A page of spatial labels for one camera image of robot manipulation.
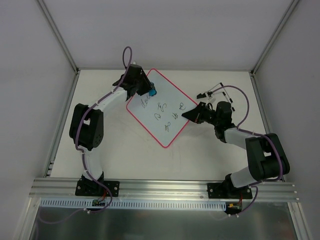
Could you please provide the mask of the blue whiteboard eraser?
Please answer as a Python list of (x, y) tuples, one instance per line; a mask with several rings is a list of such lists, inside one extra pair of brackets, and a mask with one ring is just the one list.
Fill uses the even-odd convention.
[(155, 96), (155, 95), (157, 94), (157, 91), (156, 91), (156, 89), (153, 87), (153, 88), (151, 88), (151, 89), (149, 90), (148, 94), (149, 94), (150, 97), (153, 97), (153, 96)]

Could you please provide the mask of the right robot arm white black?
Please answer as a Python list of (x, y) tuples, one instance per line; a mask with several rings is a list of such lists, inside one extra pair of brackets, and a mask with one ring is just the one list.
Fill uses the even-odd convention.
[(279, 137), (275, 133), (261, 134), (236, 127), (232, 120), (231, 103), (220, 101), (216, 108), (200, 102), (182, 114), (196, 123), (213, 125), (215, 136), (223, 143), (246, 151), (247, 167), (225, 176), (219, 184), (207, 184), (209, 198), (235, 199), (250, 193), (249, 188), (267, 181), (278, 181), (290, 172), (290, 164)]

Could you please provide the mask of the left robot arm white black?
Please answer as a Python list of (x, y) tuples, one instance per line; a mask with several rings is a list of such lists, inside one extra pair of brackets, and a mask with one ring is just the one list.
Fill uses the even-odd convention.
[(110, 185), (105, 182), (98, 147), (104, 138), (104, 118), (107, 111), (134, 95), (157, 94), (143, 68), (130, 64), (120, 79), (112, 84), (110, 92), (92, 105), (78, 103), (73, 110), (69, 137), (81, 154), (83, 174), (77, 182), (76, 196), (112, 197)]

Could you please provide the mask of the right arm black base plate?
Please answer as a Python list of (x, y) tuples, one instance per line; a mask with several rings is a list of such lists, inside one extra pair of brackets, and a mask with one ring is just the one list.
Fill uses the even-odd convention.
[(253, 198), (251, 189), (248, 186), (235, 188), (223, 182), (210, 182), (207, 185), (209, 199), (240, 199), (250, 200)]

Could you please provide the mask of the pink framed whiteboard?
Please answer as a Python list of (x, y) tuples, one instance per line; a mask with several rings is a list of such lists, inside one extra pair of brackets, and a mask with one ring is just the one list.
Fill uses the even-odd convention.
[(127, 103), (127, 111), (163, 147), (169, 147), (188, 124), (182, 114), (198, 104), (176, 84), (153, 68), (147, 73), (156, 94), (135, 94)]

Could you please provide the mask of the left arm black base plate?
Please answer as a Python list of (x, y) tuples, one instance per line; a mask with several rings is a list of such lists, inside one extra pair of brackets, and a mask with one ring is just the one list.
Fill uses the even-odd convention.
[(103, 180), (102, 184), (106, 186), (109, 191), (92, 180), (87, 178), (80, 179), (75, 188), (75, 195), (80, 197), (102, 197), (104, 194), (106, 197), (109, 197), (110, 195), (113, 197), (119, 196), (119, 181)]

